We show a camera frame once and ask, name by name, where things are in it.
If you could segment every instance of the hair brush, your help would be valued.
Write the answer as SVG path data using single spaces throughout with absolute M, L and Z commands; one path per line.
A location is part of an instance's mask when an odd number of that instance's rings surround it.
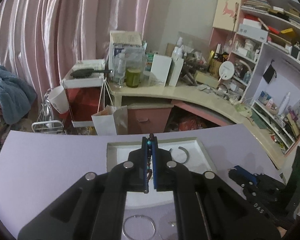
M 112 73 L 112 70 L 94 70 L 93 68 L 84 68 L 73 71 L 70 76 L 73 78 L 89 78 L 93 73 Z

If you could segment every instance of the purple table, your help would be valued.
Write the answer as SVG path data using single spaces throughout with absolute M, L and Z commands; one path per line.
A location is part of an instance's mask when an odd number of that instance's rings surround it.
M 0 154 L 1 221 L 17 237 L 23 226 L 84 174 L 106 172 L 107 143 L 141 143 L 142 136 L 74 136 L 11 131 Z M 235 165 L 281 181 L 268 155 L 243 124 L 156 136 L 159 140 L 197 137 L 207 149 L 218 176 L 241 195 L 241 187 L 227 175 L 227 170 Z M 134 214 L 152 213 L 152 218 L 162 225 L 161 218 L 171 213 L 173 205 L 162 206 L 160 214 L 152 210 L 156 208 L 134 210 Z M 159 234 L 154 239 L 161 240 Z

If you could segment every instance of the drawer handle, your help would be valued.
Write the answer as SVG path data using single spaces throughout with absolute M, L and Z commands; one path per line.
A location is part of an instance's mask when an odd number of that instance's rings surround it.
M 148 122 L 149 121 L 149 119 L 147 118 L 147 119 L 144 119 L 144 120 L 139 120 L 138 119 L 138 122 Z

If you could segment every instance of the desk drawer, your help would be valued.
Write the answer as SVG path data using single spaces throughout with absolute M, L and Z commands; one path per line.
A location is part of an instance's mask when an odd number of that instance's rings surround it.
M 128 109 L 128 133 L 161 133 L 167 124 L 171 108 Z

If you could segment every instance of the table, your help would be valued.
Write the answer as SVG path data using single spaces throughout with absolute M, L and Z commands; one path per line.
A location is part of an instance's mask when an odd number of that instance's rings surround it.
M 145 98 L 145 102 L 148 98 L 165 98 L 172 99 L 171 104 L 205 119 L 207 119 L 207 116 L 210 116 L 210 121 L 218 125 L 225 124 L 227 122 L 226 119 L 237 124 L 243 124 L 259 141 L 278 169 L 281 169 L 284 164 L 284 154 L 278 144 L 271 139 L 269 133 L 266 130 L 260 129 L 256 124 L 252 125 L 247 118 L 236 111 L 233 105 L 214 93 L 207 94 L 197 90 L 195 87 L 186 86 L 182 83 L 178 83 L 176 87 L 151 86 L 138 88 L 123 87 L 120 89 L 111 83 L 110 93 L 114 97 L 114 106 L 124 105 L 127 101 L 131 103 L 133 100 L 141 97 Z M 185 104 L 184 102 L 195 104 L 195 106 Z
M 243 124 L 156 134 L 158 140 L 198 138 L 215 164 L 218 176 L 242 195 L 228 177 L 240 165 L 251 173 L 281 178 L 260 143 Z M 110 142 L 136 142 L 143 135 L 80 136 L 11 131 L 0 153 L 0 219 L 13 236 L 89 171 L 106 172 Z M 171 212 L 165 207 L 162 216 Z

